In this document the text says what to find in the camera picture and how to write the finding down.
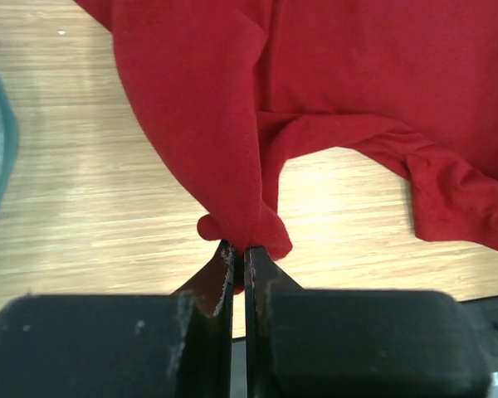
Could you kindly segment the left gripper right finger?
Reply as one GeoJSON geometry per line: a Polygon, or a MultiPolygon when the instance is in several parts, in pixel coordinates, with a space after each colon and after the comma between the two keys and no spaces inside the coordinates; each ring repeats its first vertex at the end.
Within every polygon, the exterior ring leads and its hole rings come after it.
{"type": "Polygon", "coordinates": [[[244,254],[250,397],[485,397],[464,308],[436,290],[305,289],[244,254]]]}

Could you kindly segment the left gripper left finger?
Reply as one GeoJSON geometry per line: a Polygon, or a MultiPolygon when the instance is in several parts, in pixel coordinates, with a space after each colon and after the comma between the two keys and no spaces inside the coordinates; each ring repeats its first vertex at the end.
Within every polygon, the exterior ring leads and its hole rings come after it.
{"type": "Polygon", "coordinates": [[[227,397],[235,250],[169,295],[27,294],[0,311],[0,397],[227,397]]]}

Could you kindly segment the dark red t shirt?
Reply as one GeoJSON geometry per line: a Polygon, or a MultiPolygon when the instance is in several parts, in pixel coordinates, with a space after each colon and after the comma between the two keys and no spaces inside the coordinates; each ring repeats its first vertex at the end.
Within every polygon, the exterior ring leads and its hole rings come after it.
{"type": "Polygon", "coordinates": [[[292,244],[284,163],[352,148],[411,186],[416,236],[498,250],[498,1],[83,1],[205,240],[292,244]]]}

